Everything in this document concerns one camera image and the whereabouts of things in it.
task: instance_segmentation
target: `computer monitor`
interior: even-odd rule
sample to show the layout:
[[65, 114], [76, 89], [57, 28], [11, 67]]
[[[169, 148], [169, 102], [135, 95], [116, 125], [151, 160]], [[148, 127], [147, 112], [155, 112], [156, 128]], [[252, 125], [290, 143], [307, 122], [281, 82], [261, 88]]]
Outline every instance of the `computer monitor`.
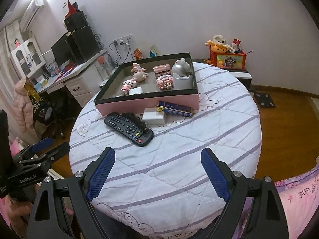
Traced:
[[53, 44], [51, 49], [58, 66], [64, 64], [68, 60], [73, 61], [70, 46], [66, 41], [66, 33]]

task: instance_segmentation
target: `person's hand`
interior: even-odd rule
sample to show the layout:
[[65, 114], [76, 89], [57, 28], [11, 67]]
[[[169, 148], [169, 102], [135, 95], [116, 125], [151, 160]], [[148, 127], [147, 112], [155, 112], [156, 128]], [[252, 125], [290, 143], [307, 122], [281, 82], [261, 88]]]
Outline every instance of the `person's hand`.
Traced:
[[10, 196], [7, 195], [5, 197], [5, 207], [12, 229], [18, 236], [25, 238], [28, 225], [22, 217], [31, 214], [32, 204], [30, 202], [13, 203]]

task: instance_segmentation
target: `desk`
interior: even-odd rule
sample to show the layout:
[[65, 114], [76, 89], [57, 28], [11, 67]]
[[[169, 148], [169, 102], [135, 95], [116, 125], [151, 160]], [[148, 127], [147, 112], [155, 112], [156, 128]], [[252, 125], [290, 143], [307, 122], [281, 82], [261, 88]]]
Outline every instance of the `desk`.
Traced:
[[93, 98], [71, 133], [73, 173], [106, 147], [115, 150], [115, 164], [94, 207], [152, 238], [186, 239], [221, 213], [225, 202], [202, 167], [202, 149], [210, 147], [246, 177], [257, 169], [261, 127], [253, 98], [228, 71], [202, 63], [194, 63], [194, 69], [200, 111], [190, 119], [168, 115], [167, 125], [149, 126], [154, 138], [146, 147], [107, 127]]
[[86, 103], [99, 91], [99, 85], [103, 78], [98, 73], [95, 62], [97, 58], [104, 54], [106, 50], [101, 50], [88, 61], [75, 67], [71, 73], [55, 81], [59, 75], [49, 78], [46, 86], [42, 87], [38, 93], [52, 93], [64, 86], [67, 86], [71, 94], [76, 98], [79, 104], [84, 107]]

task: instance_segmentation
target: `toy box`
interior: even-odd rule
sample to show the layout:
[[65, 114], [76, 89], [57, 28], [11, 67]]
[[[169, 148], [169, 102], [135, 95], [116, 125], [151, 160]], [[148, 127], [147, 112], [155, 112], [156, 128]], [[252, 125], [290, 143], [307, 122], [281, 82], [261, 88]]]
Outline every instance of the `toy box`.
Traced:
[[215, 53], [209, 49], [211, 65], [224, 69], [245, 69], [246, 54]]
[[[194, 74], [193, 61], [189, 53], [157, 56], [120, 65], [96, 96], [94, 100], [96, 108], [103, 116], [111, 112], [143, 113], [146, 108], [156, 108], [159, 101], [165, 101], [198, 110], [199, 94], [195, 76], [191, 89], [175, 89], [174, 87], [170, 90], [159, 89], [156, 82], [153, 67], [166, 64], [172, 67], [175, 61], [181, 58], [190, 64], [192, 71], [189, 74]], [[141, 68], [145, 68], [145, 73], [148, 75], [146, 80], [137, 84], [142, 88], [143, 93], [123, 95], [122, 83], [132, 78], [133, 63], [138, 63]]]

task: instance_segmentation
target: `white cabinet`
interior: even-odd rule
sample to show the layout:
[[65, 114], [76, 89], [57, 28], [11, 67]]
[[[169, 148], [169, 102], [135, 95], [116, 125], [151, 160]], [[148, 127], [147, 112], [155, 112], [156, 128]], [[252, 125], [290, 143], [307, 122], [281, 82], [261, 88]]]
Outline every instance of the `white cabinet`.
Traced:
[[31, 77], [45, 64], [43, 56], [39, 57], [39, 55], [41, 52], [34, 37], [23, 42], [11, 52], [11, 58], [21, 77]]
[[65, 86], [81, 107], [84, 107], [100, 91], [101, 82], [103, 82], [103, 78], [96, 69], [95, 63], [92, 63], [80, 75], [66, 81]]

